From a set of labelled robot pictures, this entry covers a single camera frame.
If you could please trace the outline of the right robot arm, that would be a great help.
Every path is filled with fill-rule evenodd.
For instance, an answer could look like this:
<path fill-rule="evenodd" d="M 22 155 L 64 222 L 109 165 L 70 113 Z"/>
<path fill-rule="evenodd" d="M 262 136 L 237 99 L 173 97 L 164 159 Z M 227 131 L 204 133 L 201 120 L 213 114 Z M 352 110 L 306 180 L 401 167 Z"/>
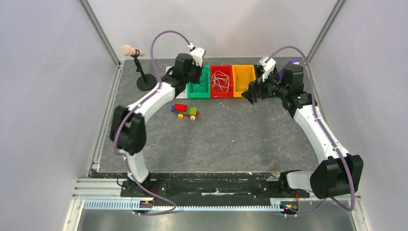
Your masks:
<path fill-rule="evenodd" d="M 330 131 L 311 93 L 304 90 L 304 70 L 296 64 L 284 66 L 282 76 L 272 71 L 268 78 L 252 81 L 242 93 L 251 104 L 270 95 L 281 99 L 282 106 L 302 128 L 316 153 L 319 165 L 313 172 L 283 172 L 278 191 L 291 196 L 297 190 L 312 192 L 317 198 L 355 195 L 364 166 L 360 155 L 351 155 Z"/>

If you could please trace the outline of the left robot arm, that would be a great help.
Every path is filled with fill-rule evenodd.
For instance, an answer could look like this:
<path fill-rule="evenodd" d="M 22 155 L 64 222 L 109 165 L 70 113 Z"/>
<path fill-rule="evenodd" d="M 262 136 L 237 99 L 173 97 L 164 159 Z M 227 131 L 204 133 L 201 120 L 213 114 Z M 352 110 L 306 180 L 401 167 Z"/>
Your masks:
<path fill-rule="evenodd" d="M 201 49 L 178 54 L 173 67 L 150 92 L 130 106 L 118 106 L 114 110 L 110 134 L 113 151 L 123 157 L 127 175 L 134 182 L 132 190 L 138 196 L 146 196 L 151 190 L 142 151 L 147 141 L 146 122 L 184 91 L 188 83 L 199 83 L 204 56 L 205 51 Z"/>

